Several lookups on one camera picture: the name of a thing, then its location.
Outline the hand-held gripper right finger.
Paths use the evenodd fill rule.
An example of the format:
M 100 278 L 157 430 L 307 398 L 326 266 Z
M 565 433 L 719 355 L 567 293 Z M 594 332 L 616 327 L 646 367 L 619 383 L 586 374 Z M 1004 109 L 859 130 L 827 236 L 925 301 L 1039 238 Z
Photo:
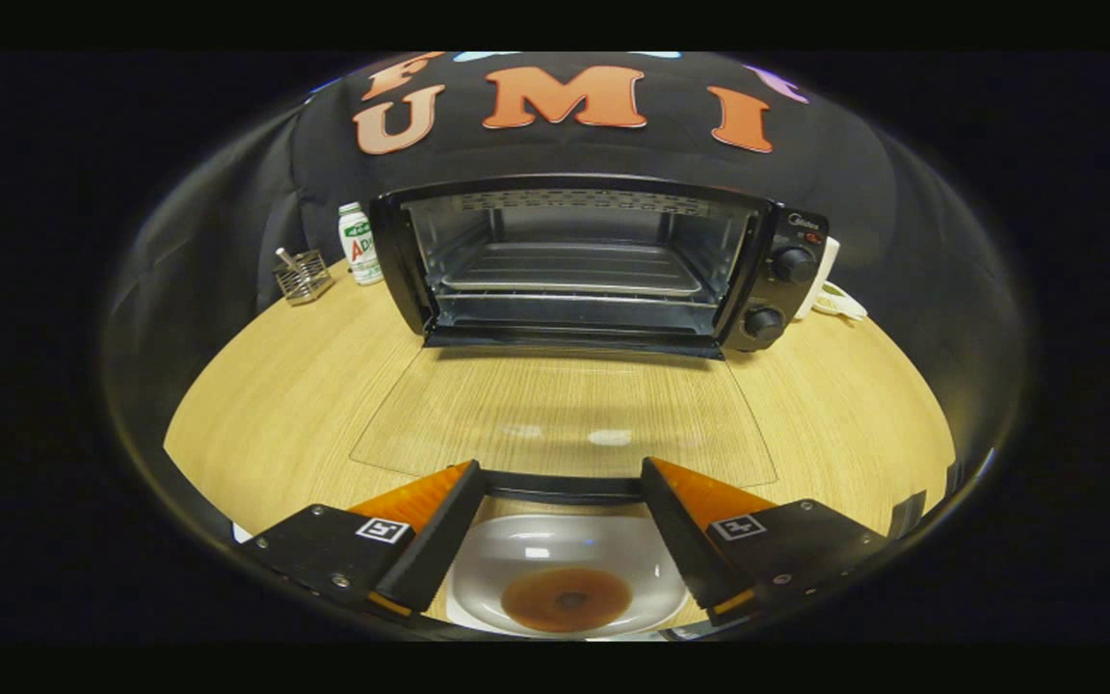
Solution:
M 813 499 L 777 502 L 644 457 L 642 497 L 714 627 L 785 618 L 888 553 L 890 540 Z

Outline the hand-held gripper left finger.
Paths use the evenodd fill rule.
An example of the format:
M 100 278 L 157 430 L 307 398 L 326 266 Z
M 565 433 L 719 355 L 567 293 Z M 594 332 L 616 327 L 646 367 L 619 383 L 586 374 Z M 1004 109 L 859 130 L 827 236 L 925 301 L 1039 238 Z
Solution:
M 339 510 L 312 504 L 242 544 L 278 579 L 344 608 L 412 618 L 435 601 L 488 476 L 466 461 Z

